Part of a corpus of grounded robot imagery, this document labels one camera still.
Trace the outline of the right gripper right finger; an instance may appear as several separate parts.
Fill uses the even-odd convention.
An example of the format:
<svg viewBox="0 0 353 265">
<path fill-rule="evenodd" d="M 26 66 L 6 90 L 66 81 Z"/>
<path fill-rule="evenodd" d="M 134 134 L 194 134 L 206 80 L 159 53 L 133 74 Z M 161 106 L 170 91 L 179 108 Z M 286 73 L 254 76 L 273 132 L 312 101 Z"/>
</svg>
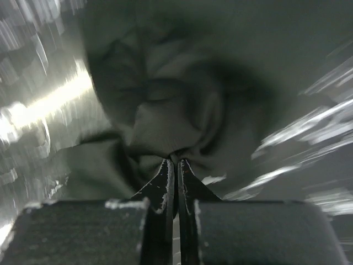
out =
<svg viewBox="0 0 353 265">
<path fill-rule="evenodd" d="M 181 263 L 203 264 L 198 242 L 198 203 L 220 202 L 222 199 L 195 176 L 186 159 L 178 162 L 177 173 Z"/>
</svg>

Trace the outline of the black t shirt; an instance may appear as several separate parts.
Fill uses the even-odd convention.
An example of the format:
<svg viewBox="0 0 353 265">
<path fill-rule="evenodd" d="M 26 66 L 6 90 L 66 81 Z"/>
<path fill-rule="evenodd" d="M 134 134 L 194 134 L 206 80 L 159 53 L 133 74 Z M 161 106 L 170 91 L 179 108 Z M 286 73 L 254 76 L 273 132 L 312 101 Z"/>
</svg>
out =
<svg viewBox="0 0 353 265">
<path fill-rule="evenodd" d="M 110 126 L 61 150 L 71 199 L 128 198 L 186 159 L 227 199 L 352 189 L 351 1 L 88 1 Z"/>
</svg>

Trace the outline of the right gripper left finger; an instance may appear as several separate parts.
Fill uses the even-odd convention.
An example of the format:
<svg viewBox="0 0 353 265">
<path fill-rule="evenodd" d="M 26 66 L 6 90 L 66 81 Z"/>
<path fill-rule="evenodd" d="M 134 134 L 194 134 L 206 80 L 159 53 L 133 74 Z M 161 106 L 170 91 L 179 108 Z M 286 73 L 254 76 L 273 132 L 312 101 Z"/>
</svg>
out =
<svg viewBox="0 0 353 265">
<path fill-rule="evenodd" d="M 174 165 L 164 159 L 157 174 L 131 200 L 148 200 L 140 264 L 172 264 Z"/>
</svg>

